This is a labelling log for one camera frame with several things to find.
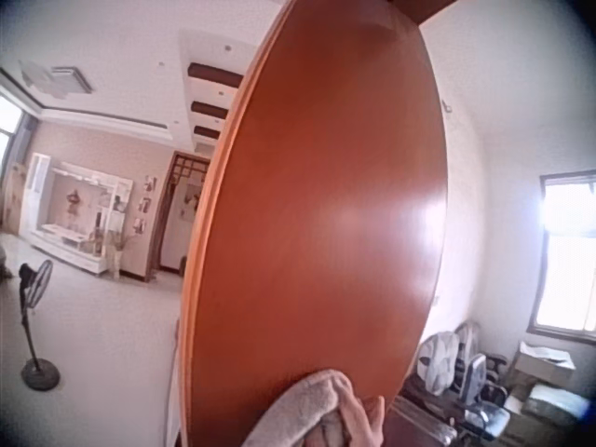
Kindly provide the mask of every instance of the wooden door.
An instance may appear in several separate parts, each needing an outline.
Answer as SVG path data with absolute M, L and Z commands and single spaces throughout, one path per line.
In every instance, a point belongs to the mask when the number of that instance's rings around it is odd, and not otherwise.
M 183 291 L 184 425 L 238 446 L 336 368 L 398 392 L 439 273 L 447 167 L 424 41 L 386 0 L 296 0 L 211 163 Z

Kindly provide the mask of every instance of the window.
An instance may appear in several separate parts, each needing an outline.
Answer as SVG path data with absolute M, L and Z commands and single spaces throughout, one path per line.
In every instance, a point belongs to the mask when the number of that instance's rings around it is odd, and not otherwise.
M 530 332 L 596 343 L 596 171 L 541 181 L 544 253 Z
M 15 104 L 0 96 L 0 172 L 4 166 L 4 158 L 12 135 L 20 123 L 22 110 Z

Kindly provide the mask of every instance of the door frame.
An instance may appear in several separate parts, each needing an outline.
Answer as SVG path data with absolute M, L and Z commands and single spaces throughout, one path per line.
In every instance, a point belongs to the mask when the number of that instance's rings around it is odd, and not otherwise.
M 145 267 L 145 282 L 152 278 L 152 271 L 159 270 L 161 260 L 161 249 L 163 246 L 166 228 L 168 226 L 169 211 L 171 201 L 176 191 L 176 186 L 181 178 L 190 177 L 191 172 L 199 171 L 207 173 L 211 160 L 204 156 L 197 156 L 182 151 L 174 151 L 169 161 L 168 174 L 161 189 L 161 195 L 157 202 L 156 220 L 151 233 L 151 242 L 149 243 L 149 255 Z

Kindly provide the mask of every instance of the doorway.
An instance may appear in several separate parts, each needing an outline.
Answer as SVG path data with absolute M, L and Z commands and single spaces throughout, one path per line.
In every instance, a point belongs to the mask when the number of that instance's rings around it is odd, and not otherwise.
M 158 270 L 183 275 L 186 253 L 210 160 L 176 151 L 159 199 L 147 281 Z

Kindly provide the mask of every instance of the window frame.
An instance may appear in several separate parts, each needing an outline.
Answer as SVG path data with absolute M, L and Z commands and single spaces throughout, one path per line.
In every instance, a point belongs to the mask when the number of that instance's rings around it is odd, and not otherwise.
M 22 125 L 23 119 L 25 119 L 25 111 L 22 107 L 20 107 L 19 105 L 15 104 L 15 102 L 13 102 L 10 98 L 8 98 L 6 95 L 3 95 L 2 93 L 0 93 L 0 97 L 4 98 L 5 100 L 7 100 L 8 102 L 10 102 L 11 104 L 15 105 L 16 107 L 19 107 L 20 109 L 20 118 L 19 118 L 19 122 L 17 123 L 17 126 L 15 127 L 15 131 L 10 133 L 7 130 L 4 130 L 2 128 L 0 128 L 0 133 L 3 133 L 4 135 L 8 136 L 8 143 L 7 143 L 7 149 L 4 152 L 4 156 L 2 158 L 0 158 L 0 189 L 3 189 L 4 186 L 4 177 L 7 173 L 7 163 L 8 163 L 8 154 L 10 154 L 10 150 L 12 149 L 12 143 L 15 140 L 15 135 L 19 132 L 20 126 Z
M 548 183 L 560 184 L 582 184 L 582 183 L 596 183 L 596 169 L 584 170 L 579 172 L 567 172 L 563 174 L 548 174 L 540 176 L 541 189 L 541 203 L 544 203 L 547 196 Z M 536 335 L 543 335 L 550 338 L 558 338 L 561 340 L 568 340 L 572 342 L 596 345 L 596 331 L 577 331 L 570 329 L 561 329 L 554 326 L 547 326 L 538 324 L 536 319 L 538 317 L 538 310 L 544 294 L 544 289 L 547 282 L 547 272 L 549 271 L 549 241 L 550 232 L 547 230 L 544 222 L 542 225 L 542 253 L 540 257 L 540 273 L 538 275 L 538 287 L 536 291 L 534 307 L 530 317 L 527 332 Z

